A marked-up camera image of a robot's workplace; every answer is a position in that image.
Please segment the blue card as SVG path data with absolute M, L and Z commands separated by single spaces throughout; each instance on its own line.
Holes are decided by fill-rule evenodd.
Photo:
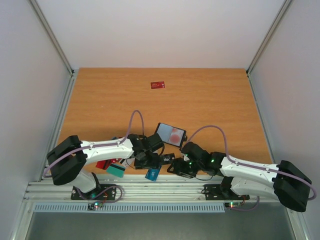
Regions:
M 152 182 L 155 182 L 158 178 L 158 175 L 160 173 L 160 168 L 150 168 L 148 169 L 146 175 L 145 175 L 145 178 L 147 180 L 150 180 Z

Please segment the black vip card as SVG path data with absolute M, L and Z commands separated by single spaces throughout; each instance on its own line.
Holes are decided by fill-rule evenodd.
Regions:
M 161 165 L 170 165 L 174 159 L 175 159 L 174 153 L 160 155 L 160 164 Z

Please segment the black leather card holder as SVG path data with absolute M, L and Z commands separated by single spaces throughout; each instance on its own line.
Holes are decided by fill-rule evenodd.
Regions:
M 164 143 L 178 148 L 181 148 L 183 143 L 188 140 L 186 130 L 161 122 L 158 123 L 155 133 L 160 136 Z

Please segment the red card with black stripe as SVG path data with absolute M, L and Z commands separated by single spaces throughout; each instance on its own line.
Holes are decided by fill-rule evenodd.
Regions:
M 168 139 L 168 143 L 174 146 L 180 146 L 182 138 L 183 138 L 184 131 L 179 128 L 172 128 L 170 133 L 170 137 Z

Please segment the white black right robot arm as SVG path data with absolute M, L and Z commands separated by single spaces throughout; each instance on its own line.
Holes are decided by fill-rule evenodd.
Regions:
M 172 161 L 167 172 L 192 179 L 199 171 L 223 178 L 219 195 L 257 196 L 279 201 L 296 212 L 305 212 L 312 181 L 293 163 L 263 164 L 238 159 L 223 152 L 207 152 L 193 142 L 181 149 L 182 157 Z

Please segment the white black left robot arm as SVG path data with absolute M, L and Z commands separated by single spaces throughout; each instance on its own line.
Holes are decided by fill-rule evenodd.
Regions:
M 84 170 L 84 166 L 104 160 L 134 158 L 137 169 L 155 169 L 160 166 L 158 150 L 164 147 L 159 134 L 149 137 L 129 134 L 125 137 L 106 141 L 81 141 L 71 135 L 53 148 L 46 156 L 49 166 L 43 172 L 50 172 L 53 184 L 72 184 L 89 199 L 96 199 L 101 193 L 97 177 Z

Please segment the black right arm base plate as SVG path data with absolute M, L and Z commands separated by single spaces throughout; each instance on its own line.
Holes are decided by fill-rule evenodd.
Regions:
M 203 186 L 203 189 L 201 190 L 201 193 L 205 196 L 205 199 L 207 201 L 217 201 L 217 200 L 242 201 L 242 200 L 250 199 L 249 195 L 238 195 L 232 192 L 230 189 L 221 190 L 219 184 L 205 184 Z

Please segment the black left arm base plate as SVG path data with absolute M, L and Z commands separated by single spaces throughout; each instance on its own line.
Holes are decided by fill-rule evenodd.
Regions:
M 76 187 L 72 188 L 71 200 L 92 200 L 92 201 L 114 201 L 116 199 L 117 188 L 115 184 L 100 184 L 96 189 L 80 194 Z

